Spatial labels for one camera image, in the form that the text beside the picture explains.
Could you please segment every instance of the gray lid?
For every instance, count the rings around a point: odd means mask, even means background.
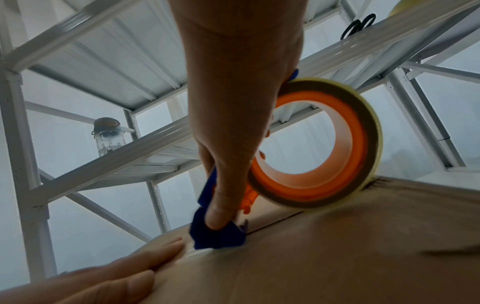
[[[114,118],[102,117],[96,119],[93,123],[93,134],[98,134],[105,131],[123,132],[120,128],[120,122]]]

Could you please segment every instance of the orange tape dispenser wheel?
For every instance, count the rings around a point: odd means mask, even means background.
[[[335,81],[301,78],[282,86],[276,107],[310,102],[330,117],[335,144],[327,160],[312,171],[289,174],[273,169],[257,152],[249,184],[261,196],[301,209],[339,202],[363,188],[375,172],[382,151],[382,131],[375,112],[351,87]]]

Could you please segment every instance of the person's left hand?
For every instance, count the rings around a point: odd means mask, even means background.
[[[155,269],[184,247],[177,238],[158,250],[134,253],[108,265],[81,269],[0,292],[2,304],[135,304],[154,286]]]

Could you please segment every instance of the finger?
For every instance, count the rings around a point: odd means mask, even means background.
[[[1,303],[51,304],[104,281],[125,278],[156,268],[174,258],[183,241],[157,250],[140,252],[101,267],[92,267],[60,275],[39,283],[0,292]]]
[[[198,156],[200,157],[200,161],[205,168],[206,175],[209,176],[215,166],[214,158],[210,154],[210,151],[202,143],[197,142],[197,144]]]
[[[100,283],[57,304],[134,304],[152,291],[154,283],[154,272],[146,270],[126,278]]]
[[[205,223],[210,229],[222,229],[239,210],[247,186],[249,167],[236,167],[231,170],[217,165],[215,194],[205,215]]]

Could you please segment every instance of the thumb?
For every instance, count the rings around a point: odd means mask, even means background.
[[[222,229],[238,212],[245,195],[249,168],[247,165],[232,169],[217,164],[215,193],[205,215],[205,223],[210,229]]]
[[[57,304],[135,304],[152,291],[154,282],[154,272],[147,270],[126,278],[100,283]]]

